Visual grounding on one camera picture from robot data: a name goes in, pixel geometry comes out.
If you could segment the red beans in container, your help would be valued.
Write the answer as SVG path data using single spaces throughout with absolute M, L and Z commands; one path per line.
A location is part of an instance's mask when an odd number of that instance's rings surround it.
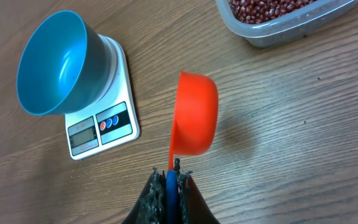
M 245 24 L 261 24 L 305 7 L 315 0 L 229 0 L 234 17 Z

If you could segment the red plastic measuring scoop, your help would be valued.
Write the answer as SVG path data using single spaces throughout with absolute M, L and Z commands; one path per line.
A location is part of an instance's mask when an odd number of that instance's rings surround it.
M 168 154 L 168 168 L 175 155 L 198 156 L 211 147 L 219 109 L 218 88 L 210 77 L 180 72 Z

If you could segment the teal blue bowl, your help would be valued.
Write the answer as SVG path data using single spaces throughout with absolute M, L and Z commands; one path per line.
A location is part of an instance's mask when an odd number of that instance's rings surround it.
M 74 11 L 58 11 L 36 28 L 17 70 L 17 96 L 26 112 L 73 113 L 102 92 L 109 55 L 99 35 Z

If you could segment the clear plastic bean container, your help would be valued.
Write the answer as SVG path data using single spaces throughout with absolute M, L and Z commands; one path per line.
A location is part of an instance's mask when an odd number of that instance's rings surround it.
M 356 3 L 357 0 L 317 0 L 271 21 L 245 24 L 234 17 L 228 1 L 216 0 L 226 27 L 260 48 L 281 44 L 315 30 L 345 14 Z

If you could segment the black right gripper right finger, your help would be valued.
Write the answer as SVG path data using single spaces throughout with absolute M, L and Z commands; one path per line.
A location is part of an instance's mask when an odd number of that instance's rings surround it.
M 179 173 L 178 187 L 178 223 L 219 224 L 198 190 L 191 172 Z

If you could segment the white digital kitchen scale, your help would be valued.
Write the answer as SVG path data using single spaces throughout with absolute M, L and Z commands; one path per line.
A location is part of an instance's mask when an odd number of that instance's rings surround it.
M 68 148 L 74 160 L 84 159 L 140 136 L 124 50 L 110 37 L 99 35 L 99 38 L 110 58 L 107 82 L 89 106 L 65 115 Z

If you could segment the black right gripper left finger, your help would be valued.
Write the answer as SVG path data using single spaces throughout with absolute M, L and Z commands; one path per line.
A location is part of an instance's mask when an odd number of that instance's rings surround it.
M 165 223 L 165 173 L 157 168 L 149 176 L 125 224 Z

